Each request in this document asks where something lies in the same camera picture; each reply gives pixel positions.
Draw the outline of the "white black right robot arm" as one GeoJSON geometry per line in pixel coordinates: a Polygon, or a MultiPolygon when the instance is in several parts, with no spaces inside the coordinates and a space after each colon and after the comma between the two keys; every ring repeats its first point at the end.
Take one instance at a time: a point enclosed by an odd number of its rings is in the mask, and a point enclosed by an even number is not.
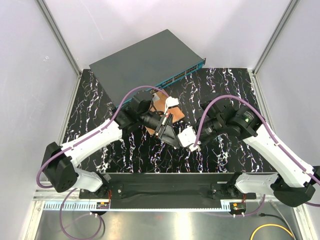
{"type": "Polygon", "coordinates": [[[311,205],[316,191],[314,184],[320,182],[319,166],[298,157],[253,106],[234,95],[221,95],[205,101],[202,108],[204,112],[198,124],[178,134],[182,147],[193,152],[215,137],[227,134],[256,150],[276,170],[266,175],[236,172],[221,186],[222,197],[236,199],[255,193],[274,196],[289,207],[311,205]]]}

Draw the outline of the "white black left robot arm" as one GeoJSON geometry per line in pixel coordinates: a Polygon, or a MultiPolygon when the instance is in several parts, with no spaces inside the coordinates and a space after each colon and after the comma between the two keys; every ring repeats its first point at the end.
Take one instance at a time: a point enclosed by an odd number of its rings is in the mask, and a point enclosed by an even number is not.
{"type": "Polygon", "coordinates": [[[177,98],[167,96],[164,110],[151,110],[153,95],[148,91],[137,92],[129,102],[122,101],[112,118],[82,135],[64,143],[55,141],[46,146],[40,173],[44,173],[50,186],[58,193],[71,188],[88,190],[97,198],[108,193],[106,180],[100,173],[79,169],[79,164],[87,157],[124,135],[134,132],[139,126],[152,129],[164,143],[180,148],[179,139],[173,130],[173,114],[169,111],[180,104],[177,98]]]}

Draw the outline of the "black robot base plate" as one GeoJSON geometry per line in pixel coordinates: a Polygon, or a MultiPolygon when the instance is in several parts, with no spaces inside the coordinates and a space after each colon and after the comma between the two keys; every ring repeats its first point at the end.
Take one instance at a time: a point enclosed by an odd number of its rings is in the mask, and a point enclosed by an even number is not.
{"type": "Polygon", "coordinates": [[[81,200],[117,200],[122,203],[179,203],[201,204],[220,201],[214,196],[232,173],[111,173],[105,194],[97,197],[81,189],[81,200]]]}

